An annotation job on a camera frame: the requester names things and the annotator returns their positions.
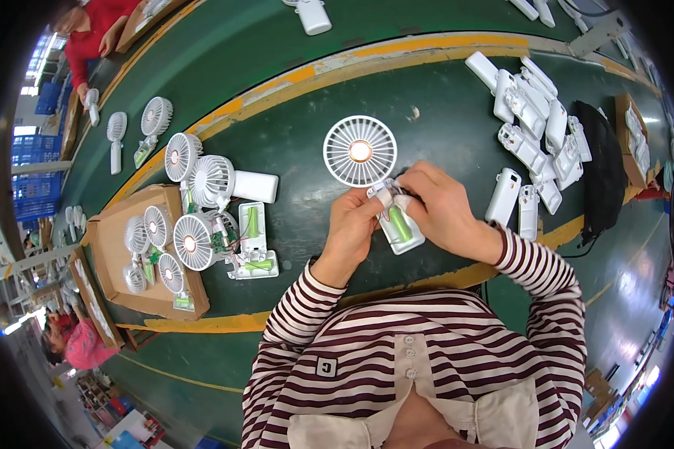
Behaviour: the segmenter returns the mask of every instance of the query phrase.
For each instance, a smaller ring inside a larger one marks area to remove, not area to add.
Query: window
[[[37,126],[15,126],[13,128],[14,136],[31,136],[37,134]]]

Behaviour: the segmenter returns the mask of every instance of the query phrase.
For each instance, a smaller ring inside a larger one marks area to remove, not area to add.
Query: maroon and white striped shirt
[[[474,402],[534,379],[535,446],[564,447],[584,387],[582,290],[556,253],[502,232],[496,268],[534,300],[527,338],[463,290],[400,292],[335,312],[344,290],[319,283],[308,265],[267,321],[243,395],[242,447],[288,448],[293,415],[367,418],[394,404],[395,377],[404,376],[395,369],[395,346],[404,346],[395,335],[408,334],[424,336],[438,399]]]

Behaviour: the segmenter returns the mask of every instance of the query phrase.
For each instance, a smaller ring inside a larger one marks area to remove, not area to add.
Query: cardboard box
[[[84,277],[78,272],[78,265],[82,265],[82,272],[85,273]],[[80,289],[80,296],[82,302],[85,304],[85,309],[88,311],[88,315],[90,315],[92,322],[95,323],[95,328],[97,328],[105,346],[108,348],[120,348],[124,346],[125,341],[122,339],[122,336],[120,336],[110,313],[105,309],[105,304],[100,296],[98,285],[95,283],[95,279],[92,278],[92,273],[88,267],[88,262],[85,259],[85,252],[82,250],[82,247],[75,249],[70,256],[70,272],[72,273],[72,278],[75,280],[75,283],[78,285],[78,289]],[[95,316],[96,310],[102,314],[104,320]],[[112,335],[108,335],[105,331],[103,325],[100,324],[102,321],[107,324]]]
[[[100,286],[107,300],[115,304],[173,320],[197,320],[210,309],[199,272],[185,268],[185,283],[195,303],[194,312],[172,307],[174,295],[162,284],[159,274],[156,274],[155,285],[148,285],[140,294],[131,293],[125,284],[122,270],[132,262],[132,255],[124,243],[125,223],[132,216],[144,214],[148,206],[158,204],[167,207],[170,222],[174,226],[182,214],[180,187],[150,185],[88,220],[88,240],[92,246]],[[169,251],[173,246],[167,245],[165,249]]]
[[[624,114],[629,109],[629,104],[632,105],[632,109],[637,113],[639,117],[639,122],[642,124],[642,133],[644,137],[647,138],[647,143],[649,142],[649,136],[647,135],[647,126],[642,119],[642,113],[639,112],[637,108],[637,103],[634,102],[631,95],[622,94],[614,97],[614,105],[617,110],[617,123],[616,123],[616,132],[617,140],[619,140],[619,146],[622,149],[622,161],[624,162],[624,171],[627,173],[629,182],[640,189],[647,188],[647,180],[642,177],[642,171],[639,168],[637,159],[635,159],[632,152],[629,150],[629,128],[627,128],[627,119],[624,117]]]

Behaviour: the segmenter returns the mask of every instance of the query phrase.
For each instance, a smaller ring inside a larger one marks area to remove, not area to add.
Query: worker
[[[69,35],[65,57],[72,70],[72,85],[85,104],[88,92],[88,60],[105,58],[117,46],[122,29],[141,0],[91,0],[81,6],[78,0],[66,0],[55,14],[50,28]]]
[[[322,255],[267,320],[243,393],[242,447],[562,448],[586,362],[574,270],[476,220],[464,186],[438,167],[418,162],[396,183],[421,198],[394,201],[432,243],[494,266],[532,296],[527,337],[465,290],[402,290],[336,310],[386,206],[351,189],[332,203]]]
[[[105,346],[95,324],[82,313],[76,297],[70,297],[69,302],[79,322],[74,328],[65,330],[58,323],[48,320],[46,326],[49,330],[44,333],[44,346],[54,354],[48,357],[48,361],[54,364],[65,360],[76,369],[97,368],[120,350]]]

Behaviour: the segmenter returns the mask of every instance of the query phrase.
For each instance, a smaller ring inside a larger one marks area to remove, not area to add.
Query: fan head
[[[172,118],[172,103],[167,98],[155,97],[147,103],[140,120],[140,128],[146,136],[159,136],[167,130]]]
[[[142,271],[142,268],[133,266],[132,264],[127,265],[122,269],[122,275],[125,279],[127,290],[130,290],[131,293],[142,293],[147,288],[145,272]]]
[[[395,168],[395,136],[381,121],[370,116],[351,116],[338,121],[325,137],[325,164],[341,183],[369,187],[383,181]]]
[[[125,246],[132,253],[144,254],[150,246],[145,230],[145,220],[135,215],[127,220],[125,226]]]
[[[157,261],[157,268],[160,271],[160,279],[167,289],[175,294],[185,291],[185,273],[182,272],[182,263],[176,255],[162,253]]]
[[[178,132],[167,142],[164,153],[164,169],[173,183],[187,180],[198,156],[202,154],[202,142],[194,134]]]
[[[164,248],[172,241],[170,214],[164,205],[151,205],[145,210],[145,231],[147,239],[157,248]]]
[[[181,216],[174,224],[172,236],[180,261],[196,272],[212,266],[218,260],[210,240],[213,233],[212,223],[203,214]]]
[[[108,140],[112,142],[120,141],[125,137],[127,129],[127,114],[116,112],[108,120]]]
[[[197,205],[218,207],[220,196],[228,197],[235,190],[235,170],[230,159],[222,156],[202,156],[189,174],[189,190]]]

